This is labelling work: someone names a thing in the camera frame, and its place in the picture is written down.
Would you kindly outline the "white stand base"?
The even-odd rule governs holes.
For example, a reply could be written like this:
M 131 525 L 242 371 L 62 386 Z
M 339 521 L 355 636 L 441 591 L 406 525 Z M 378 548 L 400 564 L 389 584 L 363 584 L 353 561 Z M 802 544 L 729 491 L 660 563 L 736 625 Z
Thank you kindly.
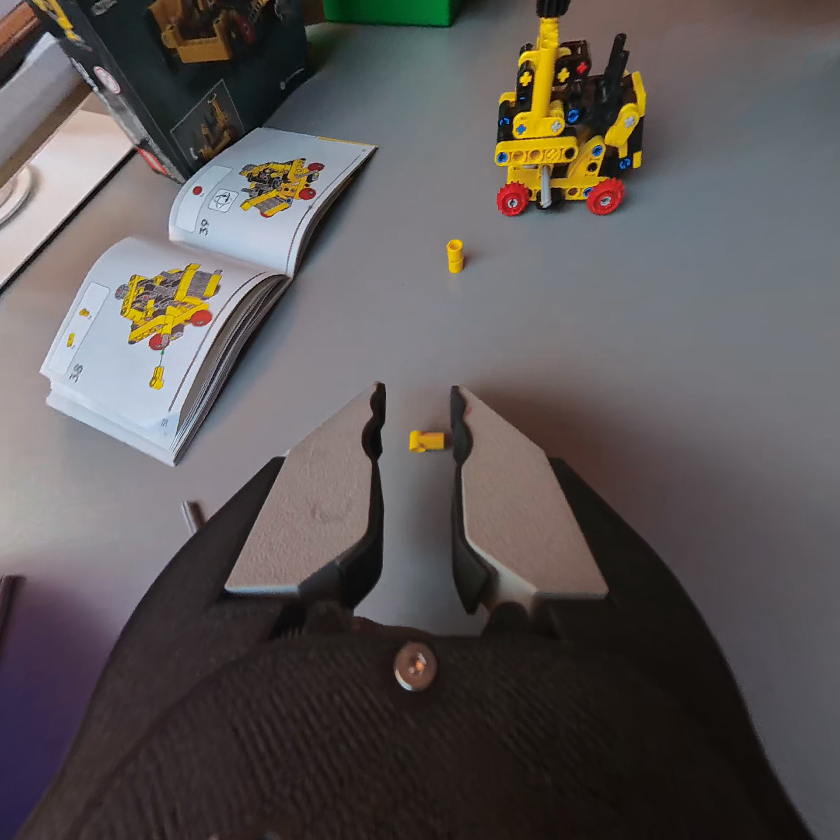
M 2 187 L 1 286 L 135 151 L 106 114 L 79 108 Z

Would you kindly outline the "open lego instruction booklet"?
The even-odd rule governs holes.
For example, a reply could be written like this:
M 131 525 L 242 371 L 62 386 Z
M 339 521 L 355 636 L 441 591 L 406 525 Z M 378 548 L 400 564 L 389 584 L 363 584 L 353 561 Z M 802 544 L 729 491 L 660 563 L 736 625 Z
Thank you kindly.
M 168 239 L 89 270 L 40 369 L 47 404 L 175 466 L 371 143 L 258 128 L 178 192 Z

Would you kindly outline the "yellow black lego vehicle model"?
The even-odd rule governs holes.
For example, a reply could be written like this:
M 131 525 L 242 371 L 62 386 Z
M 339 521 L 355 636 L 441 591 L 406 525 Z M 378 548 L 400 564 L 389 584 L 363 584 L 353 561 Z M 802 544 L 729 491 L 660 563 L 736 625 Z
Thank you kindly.
M 536 3 L 538 37 L 520 48 L 516 86 L 499 99 L 494 161 L 507 174 L 497 194 L 505 217 L 566 203 L 613 214 L 627 174 L 643 163 L 647 93 L 642 75 L 627 69 L 627 37 L 615 36 L 604 71 L 594 73 L 587 40 L 560 37 L 570 5 Z

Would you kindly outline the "green plastic storage bin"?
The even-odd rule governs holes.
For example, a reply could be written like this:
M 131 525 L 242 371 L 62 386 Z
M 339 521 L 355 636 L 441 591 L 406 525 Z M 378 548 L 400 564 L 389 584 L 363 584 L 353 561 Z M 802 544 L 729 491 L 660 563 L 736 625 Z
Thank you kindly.
M 330 23 L 447 28 L 463 1 L 323 1 Z

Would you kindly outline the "silver stand post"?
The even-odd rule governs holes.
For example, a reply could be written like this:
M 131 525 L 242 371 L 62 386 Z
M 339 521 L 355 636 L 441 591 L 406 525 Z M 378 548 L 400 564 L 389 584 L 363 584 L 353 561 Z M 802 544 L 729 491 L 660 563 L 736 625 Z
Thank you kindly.
M 1 90 L 1 166 L 26 161 L 88 96 L 88 85 L 49 34 Z

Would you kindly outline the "dark lego set box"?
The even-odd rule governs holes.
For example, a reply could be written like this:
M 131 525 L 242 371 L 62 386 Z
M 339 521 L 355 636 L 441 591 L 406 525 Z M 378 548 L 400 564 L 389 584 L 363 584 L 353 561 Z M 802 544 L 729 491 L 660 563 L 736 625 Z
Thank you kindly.
M 180 184 L 311 73 L 307 2 L 28 5 L 150 168 Z

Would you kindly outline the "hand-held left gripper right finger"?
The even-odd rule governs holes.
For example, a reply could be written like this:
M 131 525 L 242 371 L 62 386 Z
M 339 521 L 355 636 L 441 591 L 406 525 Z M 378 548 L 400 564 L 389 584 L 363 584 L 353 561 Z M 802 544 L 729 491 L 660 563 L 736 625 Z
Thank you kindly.
M 607 582 L 548 456 L 462 385 L 450 392 L 452 570 L 468 614 L 600 601 Z

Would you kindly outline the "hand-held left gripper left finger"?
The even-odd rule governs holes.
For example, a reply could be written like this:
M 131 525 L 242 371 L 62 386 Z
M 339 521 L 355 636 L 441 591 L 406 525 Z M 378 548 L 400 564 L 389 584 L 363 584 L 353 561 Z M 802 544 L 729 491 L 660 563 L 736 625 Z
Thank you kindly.
M 384 421 L 385 386 L 375 382 L 288 451 L 227 593 L 363 601 L 383 565 Z

